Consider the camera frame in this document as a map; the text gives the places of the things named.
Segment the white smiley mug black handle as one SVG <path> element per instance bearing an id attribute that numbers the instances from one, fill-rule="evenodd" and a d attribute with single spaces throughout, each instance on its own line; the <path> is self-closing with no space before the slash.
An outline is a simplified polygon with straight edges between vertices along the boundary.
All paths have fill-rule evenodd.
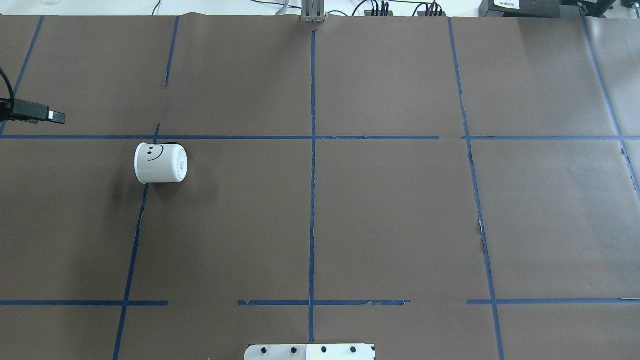
<path id="1" fill-rule="evenodd" d="M 183 182 L 188 167 L 188 154 L 179 143 L 142 142 L 135 149 L 134 172 L 141 184 Z"/>

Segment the brown paper table cover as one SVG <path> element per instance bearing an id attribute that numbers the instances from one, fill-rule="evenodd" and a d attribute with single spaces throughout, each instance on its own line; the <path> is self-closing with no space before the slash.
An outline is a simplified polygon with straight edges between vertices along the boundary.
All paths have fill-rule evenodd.
<path id="1" fill-rule="evenodd" d="M 3 360 L 639 358 L 639 21 L 8 16 Z M 179 183 L 137 180 L 178 143 Z"/>

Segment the black box on table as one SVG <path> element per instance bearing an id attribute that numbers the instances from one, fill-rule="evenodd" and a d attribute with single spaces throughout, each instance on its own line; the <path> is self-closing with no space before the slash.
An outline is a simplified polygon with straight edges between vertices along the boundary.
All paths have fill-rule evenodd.
<path id="1" fill-rule="evenodd" d="M 560 18 L 560 0 L 482 0 L 480 18 Z"/>

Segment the aluminium frame post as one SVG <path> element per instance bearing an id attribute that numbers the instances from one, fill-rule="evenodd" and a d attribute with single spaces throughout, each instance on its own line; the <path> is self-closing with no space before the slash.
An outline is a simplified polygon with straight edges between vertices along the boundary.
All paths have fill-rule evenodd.
<path id="1" fill-rule="evenodd" d="M 326 21 L 324 0 L 302 0 L 301 1 L 301 22 L 302 23 L 324 23 Z"/>

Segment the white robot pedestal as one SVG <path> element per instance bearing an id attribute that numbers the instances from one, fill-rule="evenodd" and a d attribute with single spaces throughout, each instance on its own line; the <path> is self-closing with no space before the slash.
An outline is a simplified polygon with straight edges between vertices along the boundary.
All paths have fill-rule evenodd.
<path id="1" fill-rule="evenodd" d="M 247 347 L 245 360 L 375 360 L 374 344 L 254 344 Z"/>

